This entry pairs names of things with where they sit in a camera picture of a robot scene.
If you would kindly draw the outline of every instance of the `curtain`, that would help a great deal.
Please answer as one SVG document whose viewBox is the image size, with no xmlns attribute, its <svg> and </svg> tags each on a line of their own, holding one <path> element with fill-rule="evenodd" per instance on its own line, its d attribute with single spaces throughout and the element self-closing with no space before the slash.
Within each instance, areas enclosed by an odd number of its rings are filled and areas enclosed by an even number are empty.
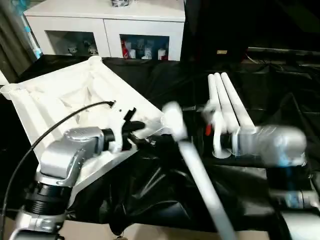
<svg viewBox="0 0 320 240">
<path fill-rule="evenodd" d="M 0 70 L 9 83 L 15 83 L 35 60 L 30 49 L 23 44 L 14 21 L 10 19 L 5 3 L 0 2 Z"/>
</svg>

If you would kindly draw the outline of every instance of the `black cloth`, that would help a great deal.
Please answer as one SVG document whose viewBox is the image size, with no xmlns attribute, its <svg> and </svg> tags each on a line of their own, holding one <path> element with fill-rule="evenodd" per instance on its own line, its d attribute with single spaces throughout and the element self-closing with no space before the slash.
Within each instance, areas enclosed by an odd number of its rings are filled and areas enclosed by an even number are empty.
<svg viewBox="0 0 320 240">
<path fill-rule="evenodd" d="M 44 55 L 26 72 L 25 81 L 86 60 L 85 57 Z M 311 67 L 273 64 L 216 64 L 210 69 L 192 62 L 105 58 L 103 63 L 159 109 L 177 101 L 183 109 L 209 99 L 208 74 L 227 72 L 255 125 L 296 126 L 307 136 L 306 154 L 313 181 L 320 187 L 320 80 Z M 3 193 L 14 166 L 30 146 L 10 101 L 1 97 L 0 158 Z M 192 136 L 207 172 L 236 230 L 271 231 L 277 215 L 268 198 L 266 171 L 239 159 L 208 154 L 205 125 L 197 111 L 185 111 Z M 31 157 L 17 179 L 9 207 L 19 207 L 19 193 L 32 182 L 37 160 Z M 76 221 L 109 223 L 120 233 L 131 223 L 215 231 L 208 211 L 177 148 L 147 147 L 89 185 L 76 197 L 68 217 Z"/>
</svg>

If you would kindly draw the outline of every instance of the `glass cabinet door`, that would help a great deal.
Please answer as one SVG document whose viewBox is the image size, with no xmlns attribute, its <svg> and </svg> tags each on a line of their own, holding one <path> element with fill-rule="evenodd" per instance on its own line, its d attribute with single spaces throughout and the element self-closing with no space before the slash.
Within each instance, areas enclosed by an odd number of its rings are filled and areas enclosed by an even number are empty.
<svg viewBox="0 0 320 240">
<path fill-rule="evenodd" d="M 93 56 L 98 49 L 92 32 L 83 31 L 45 31 L 57 55 Z"/>
<path fill-rule="evenodd" d="M 43 54 L 110 57 L 103 19 L 27 16 Z"/>
<path fill-rule="evenodd" d="M 105 19 L 111 57 L 180 60 L 183 22 Z"/>
</svg>

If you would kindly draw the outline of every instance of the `blurred white object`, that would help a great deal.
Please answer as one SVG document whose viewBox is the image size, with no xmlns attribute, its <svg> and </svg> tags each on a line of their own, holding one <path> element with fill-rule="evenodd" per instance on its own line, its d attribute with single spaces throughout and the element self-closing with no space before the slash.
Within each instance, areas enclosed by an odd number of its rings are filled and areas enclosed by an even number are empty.
<svg viewBox="0 0 320 240">
<path fill-rule="evenodd" d="M 121 103 L 124 113 L 135 107 L 136 113 L 132 120 L 146 124 L 145 129 L 134 132 L 138 138 L 145 138 L 161 128 L 160 119 L 163 113 L 106 67 L 99 56 L 92 56 L 87 61 L 19 84 L 7 84 L 0 88 L 0 92 L 12 101 L 31 144 L 74 110 L 100 101 Z M 45 148 L 69 128 L 108 128 L 112 121 L 121 121 L 118 117 L 110 112 L 108 105 L 92 107 L 48 134 L 35 148 L 35 155 L 39 159 Z M 72 190 L 70 202 L 81 189 L 136 151 L 137 148 L 133 147 L 129 151 L 116 154 L 104 152 L 99 157 L 87 160 Z"/>
<path fill-rule="evenodd" d="M 188 137 L 187 127 L 183 120 L 182 110 L 177 102 L 167 103 L 163 109 L 162 124 L 170 129 L 173 139 L 178 142 Z"/>
</svg>

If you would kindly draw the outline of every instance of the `white rod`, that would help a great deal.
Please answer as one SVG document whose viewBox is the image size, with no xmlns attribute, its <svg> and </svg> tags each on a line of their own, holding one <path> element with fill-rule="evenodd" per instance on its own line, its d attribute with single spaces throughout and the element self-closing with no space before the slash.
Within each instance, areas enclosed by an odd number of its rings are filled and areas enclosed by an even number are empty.
<svg viewBox="0 0 320 240">
<path fill-rule="evenodd" d="M 235 87 L 233 86 L 232 82 L 230 81 L 228 74 L 223 72 L 221 74 L 221 78 L 222 78 L 222 82 L 224 84 L 225 90 L 226 90 L 228 97 L 231 101 L 231 104 L 233 106 L 236 117 L 238 118 L 238 121 L 240 123 L 240 126 L 247 127 L 247 128 L 254 128 L 255 125 L 254 125 L 253 121 L 251 120 L 251 118 L 250 118 L 244 104 L 242 103 L 239 95 L 237 94 Z"/>
<path fill-rule="evenodd" d="M 213 74 L 208 75 L 209 85 L 209 104 L 214 106 L 215 111 L 221 111 L 218 91 L 216 86 L 216 78 Z"/>
<path fill-rule="evenodd" d="M 221 239 L 236 240 L 237 237 L 234 228 L 212 185 L 195 146 L 187 141 L 179 141 L 178 146 Z"/>
<path fill-rule="evenodd" d="M 224 83 L 222 82 L 220 74 L 216 72 L 214 74 L 214 78 L 221 105 L 222 115 L 226 122 L 227 131 L 229 133 L 233 133 L 234 131 L 239 129 L 238 120 L 231 106 L 227 91 L 225 89 Z"/>
</svg>

